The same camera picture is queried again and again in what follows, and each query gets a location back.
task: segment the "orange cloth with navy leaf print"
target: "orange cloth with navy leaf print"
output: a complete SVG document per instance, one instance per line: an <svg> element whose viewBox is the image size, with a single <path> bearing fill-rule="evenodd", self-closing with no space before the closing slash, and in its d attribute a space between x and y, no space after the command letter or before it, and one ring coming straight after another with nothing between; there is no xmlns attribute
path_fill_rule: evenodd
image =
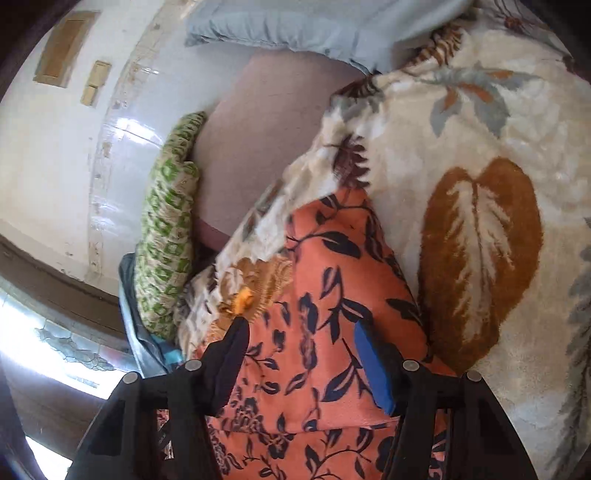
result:
<svg viewBox="0 0 591 480"><path fill-rule="evenodd" d="M293 265L282 296L250 323L230 400L209 434L232 479L379 479L398 420L375 403L353 329L373 321L404 358L453 375L427 346L421 319L362 189L296 210L286 227ZM444 415L430 478L441 478Z"/></svg>

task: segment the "light blue pillow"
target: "light blue pillow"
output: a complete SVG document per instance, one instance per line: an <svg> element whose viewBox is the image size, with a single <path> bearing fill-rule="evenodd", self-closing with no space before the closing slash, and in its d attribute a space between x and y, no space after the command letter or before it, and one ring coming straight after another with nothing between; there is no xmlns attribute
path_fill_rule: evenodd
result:
<svg viewBox="0 0 591 480"><path fill-rule="evenodd" d="M229 41L314 51L365 73L400 68L472 0L203 0L186 45Z"/></svg>

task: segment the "blanket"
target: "blanket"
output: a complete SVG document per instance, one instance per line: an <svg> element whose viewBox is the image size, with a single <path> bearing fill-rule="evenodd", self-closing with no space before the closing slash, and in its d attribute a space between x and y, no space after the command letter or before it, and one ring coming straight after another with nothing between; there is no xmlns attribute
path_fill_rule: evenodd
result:
<svg viewBox="0 0 591 480"><path fill-rule="evenodd" d="M279 298L292 212L363 188L433 352L483 374L541 479L568 473L591 440L591 87L572 71L522 6L486 2L333 97L309 151L192 280L186 358ZM368 220L365 249L386 261L376 232Z"/></svg>
<svg viewBox="0 0 591 480"><path fill-rule="evenodd" d="M383 259L369 255L368 221ZM377 392L386 386L364 368L361 324L372 325L403 358L439 375L454 373L427 345L363 189L343 187L304 205L286 232L285 249L274 256L285 287L262 316L246 313L249 344L235 385L217 417L207 418L217 464L228 480L378 480L400 425L385 412L392 404L378 406ZM252 307L246 300L254 291L243 285L237 298L235 308ZM439 411L425 479L442 478L446 426Z"/></svg>

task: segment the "screw head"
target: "screw head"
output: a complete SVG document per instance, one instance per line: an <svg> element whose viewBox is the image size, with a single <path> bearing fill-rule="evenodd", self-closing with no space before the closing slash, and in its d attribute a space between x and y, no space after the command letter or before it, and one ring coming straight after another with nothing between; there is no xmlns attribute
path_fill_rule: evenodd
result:
<svg viewBox="0 0 591 480"><path fill-rule="evenodd" d="M185 364L185 369L190 372L194 372L195 370L199 370L200 368L201 368L201 360L193 359L193 360L189 360Z"/></svg>
<svg viewBox="0 0 591 480"><path fill-rule="evenodd" d="M468 380L471 380L473 382L479 382L480 380L482 380L482 375L480 374L480 372L477 372L476 370L468 370L466 376L468 377Z"/></svg>
<svg viewBox="0 0 591 480"><path fill-rule="evenodd" d="M405 360L402 364L402 368L404 368L407 372L416 372L418 367L419 364L415 360Z"/></svg>
<svg viewBox="0 0 591 480"><path fill-rule="evenodd" d="M123 383L132 384L139 378L137 372L128 372L123 376Z"/></svg>

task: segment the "cream floral blanket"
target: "cream floral blanket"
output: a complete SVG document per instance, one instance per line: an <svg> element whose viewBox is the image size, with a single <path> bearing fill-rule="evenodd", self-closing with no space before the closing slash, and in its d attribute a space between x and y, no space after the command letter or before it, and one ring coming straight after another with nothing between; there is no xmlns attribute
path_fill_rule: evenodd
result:
<svg viewBox="0 0 591 480"><path fill-rule="evenodd" d="M591 440L591 87L512 7L472 9L405 69L332 99L310 150L192 281L186 357L277 297L290 212L363 186L435 353L483 374L541 479L572 467Z"/></svg>

